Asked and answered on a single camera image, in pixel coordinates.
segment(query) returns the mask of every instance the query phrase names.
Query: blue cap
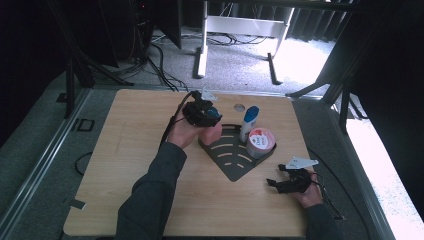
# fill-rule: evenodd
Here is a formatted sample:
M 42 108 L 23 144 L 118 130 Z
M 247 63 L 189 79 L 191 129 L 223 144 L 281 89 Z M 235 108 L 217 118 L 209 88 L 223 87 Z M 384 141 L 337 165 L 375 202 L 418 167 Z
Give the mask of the blue cap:
M 246 115 L 244 115 L 244 121 L 245 122 L 250 122 L 253 119 L 255 119 L 259 114 L 259 108 L 256 106 L 251 106 L 249 109 L 247 109 L 246 111 Z

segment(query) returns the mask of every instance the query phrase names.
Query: white plastic piece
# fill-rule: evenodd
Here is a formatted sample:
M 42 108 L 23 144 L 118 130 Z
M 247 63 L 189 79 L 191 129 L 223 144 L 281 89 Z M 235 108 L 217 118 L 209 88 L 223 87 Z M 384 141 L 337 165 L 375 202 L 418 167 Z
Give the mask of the white plastic piece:
M 202 99 L 205 101 L 216 101 L 218 100 L 217 97 L 215 97 L 209 90 L 207 90 L 205 87 L 202 89 Z
M 318 163 L 319 163 L 318 160 L 293 157 L 290 160 L 290 162 L 287 163 L 286 169 L 301 169 L 301 168 L 317 165 Z

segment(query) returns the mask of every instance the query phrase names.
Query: wooden tabletop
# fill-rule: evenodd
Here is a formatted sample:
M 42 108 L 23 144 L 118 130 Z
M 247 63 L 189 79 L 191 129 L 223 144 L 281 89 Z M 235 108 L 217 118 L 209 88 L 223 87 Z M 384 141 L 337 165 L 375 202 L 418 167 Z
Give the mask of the wooden tabletop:
M 72 236 L 109 236 L 116 230 L 117 213 L 132 185 L 147 172 L 162 133 L 187 93 L 120 90 L 75 199 L 64 231 Z M 278 164 L 293 156 L 309 158 L 291 101 L 284 97 L 218 94 L 214 106 L 223 124 L 241 124 L 246 109 L 256 105 L 256 127 L 275 135 L 274 154 L 236 182 L 230 181 L 197 141 L 178 179 L 165 236 L 304 236 L 306 221 L 300 205 L 278 194 L 266 178 L 287 180 Z

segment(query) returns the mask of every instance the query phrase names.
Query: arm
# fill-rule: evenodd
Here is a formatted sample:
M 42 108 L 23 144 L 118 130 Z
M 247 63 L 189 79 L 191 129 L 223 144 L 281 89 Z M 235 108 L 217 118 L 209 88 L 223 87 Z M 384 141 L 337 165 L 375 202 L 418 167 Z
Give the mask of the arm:
M 183 118 L 180 111 L 148 172 L 134 184 L 131 196 L 120 207 L 115 240 L 162 238 L 177 179 L 187 158 L 183 149 L 204 130 Z
M 324 204 L 316 204 L 306 210 L 307 223 L 306 239 L 309 240 L 339 240 L 344 239 L 337 227 L 333 216 Z
M 317 182 L 316 174 L 311 174 L 313 182 Z M 344 239 L 332 215 L 322 202 L 321 192 L 316 183 L 306 189 L 304 193 L 291 193 L 306 210 L 308 240 L 339 240 Z

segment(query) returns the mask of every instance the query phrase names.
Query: dark sleeve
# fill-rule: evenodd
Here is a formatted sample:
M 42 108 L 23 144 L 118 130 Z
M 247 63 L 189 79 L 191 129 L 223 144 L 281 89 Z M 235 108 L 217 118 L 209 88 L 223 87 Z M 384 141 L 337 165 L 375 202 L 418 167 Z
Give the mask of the dark sleeve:
M 337 227 L 333 216 L 324 204 L 317 204 L 305 209 L 308 226 L 306 239 L 308 240 L 339 240 L 344 239 Z
M 115 240 L 162 238 L 186 158 L 178 146 L 162 144 L 148 172 L 119 209 Z

